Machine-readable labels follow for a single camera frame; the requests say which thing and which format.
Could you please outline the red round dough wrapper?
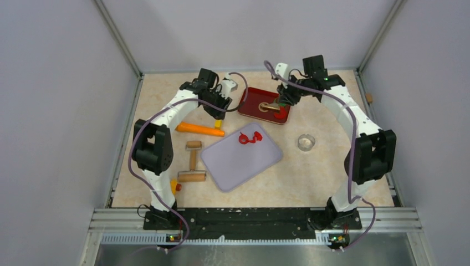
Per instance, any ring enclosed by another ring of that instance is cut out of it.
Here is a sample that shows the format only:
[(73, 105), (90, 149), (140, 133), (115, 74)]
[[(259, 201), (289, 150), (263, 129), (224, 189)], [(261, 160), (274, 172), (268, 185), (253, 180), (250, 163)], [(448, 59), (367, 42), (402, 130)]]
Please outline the red round dough wrapper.
[(283, 120), (287, 117), (287, 112), (282, 106), (279, 108), (278, 112), (274, 113), (274, 118), (277, 120)]

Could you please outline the metal scraper wooden handle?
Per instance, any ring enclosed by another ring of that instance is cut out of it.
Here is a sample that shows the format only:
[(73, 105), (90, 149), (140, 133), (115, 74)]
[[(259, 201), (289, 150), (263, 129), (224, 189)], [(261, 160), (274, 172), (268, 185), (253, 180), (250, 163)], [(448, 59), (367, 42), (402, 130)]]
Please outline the metal scraper wooden handle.
[(259, 109), (262, 112), (272, 111), (272, 112), (280, 113), (281, 106), (277, 103), (270, 103), (270, 104), (260, 103), (259, 104)]

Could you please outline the dark red lacquer tray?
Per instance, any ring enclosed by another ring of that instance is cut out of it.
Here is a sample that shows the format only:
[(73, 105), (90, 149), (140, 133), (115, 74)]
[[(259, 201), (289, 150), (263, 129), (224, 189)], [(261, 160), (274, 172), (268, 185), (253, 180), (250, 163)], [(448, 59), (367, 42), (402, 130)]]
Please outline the dark red lacquer tray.
[(247, 90), (247, 93), (248, 93), (248, 96), (247, 96), (245, 104), (240, 109), (237, 110), (239, 114), (243, 116), (255, 118), (258, 120), (271, 122), (271, 123), (278, 124), (278, 125), (283, 125), (287, 122), (290, 109), (291, 109), (291, 106), (289, 105), (283, 106), (283, 108), (285, 108), (287, 112), (287, 117), (283, 120), (275, 119), (274, 118), (275, 112), (272, 112), (272, 111), (262, 112), (259, 109), (260, 103), (268, 103), (268, 104), (272, 103), (279, 96), (278, 93), (274, 93), (274, 92), (266, 91), (262, 89), (257, 89), (253, 87), (249, 87)]

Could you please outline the metal ring cutter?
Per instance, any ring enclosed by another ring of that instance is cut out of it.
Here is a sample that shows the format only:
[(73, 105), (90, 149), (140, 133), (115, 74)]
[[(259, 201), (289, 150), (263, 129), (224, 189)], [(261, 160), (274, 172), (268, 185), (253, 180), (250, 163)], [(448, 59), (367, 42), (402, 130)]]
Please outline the metal ring cutter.
[(297, 140), (297, 147), (300, 151), (308, 152), (316, 144), (316, 139), (309, 134), (301, 134)]

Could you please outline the red dough lump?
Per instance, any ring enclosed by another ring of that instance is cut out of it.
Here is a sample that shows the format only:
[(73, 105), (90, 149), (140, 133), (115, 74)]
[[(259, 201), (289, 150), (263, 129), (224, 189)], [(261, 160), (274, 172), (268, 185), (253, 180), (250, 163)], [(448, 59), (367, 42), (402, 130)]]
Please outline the red dough lump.
[(240, 132), (240, 135), (238, 137), (238, 142), (242, 145), (246, 145), (246, 144), (254, 144), (258, 141), (262, 141), (263, 139), (263, 136), (260, 132), (258, 131), (255, 131), (251, 137), (249, 137), (248, 135)]

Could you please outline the lavender plastic tray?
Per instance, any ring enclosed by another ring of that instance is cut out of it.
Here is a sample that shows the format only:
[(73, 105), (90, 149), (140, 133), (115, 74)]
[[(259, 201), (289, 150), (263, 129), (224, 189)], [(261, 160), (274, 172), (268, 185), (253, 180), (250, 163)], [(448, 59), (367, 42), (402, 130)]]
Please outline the lavender plastic tray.
[[(262, 134), (262, 141), (238, 142), (240, 132), (251, 137), (255, 131)], [(259, 123), (252, 122), (204, 148), (200, 158), (219, 190), (231, 192), (278, 163), (283, 151)]]

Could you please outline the wooden dough roller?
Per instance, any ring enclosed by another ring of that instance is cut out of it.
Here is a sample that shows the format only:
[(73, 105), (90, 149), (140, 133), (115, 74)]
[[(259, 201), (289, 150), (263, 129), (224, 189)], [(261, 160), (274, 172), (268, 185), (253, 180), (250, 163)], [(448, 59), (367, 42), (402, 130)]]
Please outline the wooden dough roller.
[(193, 140), (186, 142), (186, 151), (189, 152), (188, 170), (180, 171), (177, 175), (179, 183), (186, 182), (204, 182), (206, 180), (207, 171), (197, 169), (197, 155), (202, 149), (202, 141)]

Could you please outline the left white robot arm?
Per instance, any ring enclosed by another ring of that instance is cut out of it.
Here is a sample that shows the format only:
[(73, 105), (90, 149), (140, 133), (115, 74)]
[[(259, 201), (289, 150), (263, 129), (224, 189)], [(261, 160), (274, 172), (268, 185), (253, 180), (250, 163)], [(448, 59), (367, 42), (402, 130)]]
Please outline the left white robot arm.
[(135, 123), (130, 159), (142, 171), (142, 180), (151, 193), (151, 210), (159, 211), (156, 220), (164, 229), (173, 228), (178, 220), (177, 213), (171, 210), (176, 199), (168, 174), (173, 161), (171, 134), (199, 106), (213, 118), (223, 120), (232, 102), (230, 95), (237, 88), (230, 75), (218, 79), (215, 72), (202, 68), (198, 77), (180, 85), (161, 111)]

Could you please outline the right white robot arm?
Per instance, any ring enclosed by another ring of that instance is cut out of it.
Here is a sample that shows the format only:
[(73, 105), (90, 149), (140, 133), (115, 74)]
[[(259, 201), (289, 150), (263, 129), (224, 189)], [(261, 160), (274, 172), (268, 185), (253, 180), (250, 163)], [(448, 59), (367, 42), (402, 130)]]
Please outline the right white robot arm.
[(328, 199), (322, 214), (329, 227), (340, 228), (369, 188), (392, 170), (397, 138), (392, 130), (382, 129), (367, 116), (339, 75), (328, 73), (322, 55), (304, 58), (303, 68), (297, 78), (288, 64), (274, 67), (273, 77), (282, 82), (277, 87), (278, 103), (293, 106), (312, 96), (334, 115), (350, 139), (344, 162), (347, 182)]

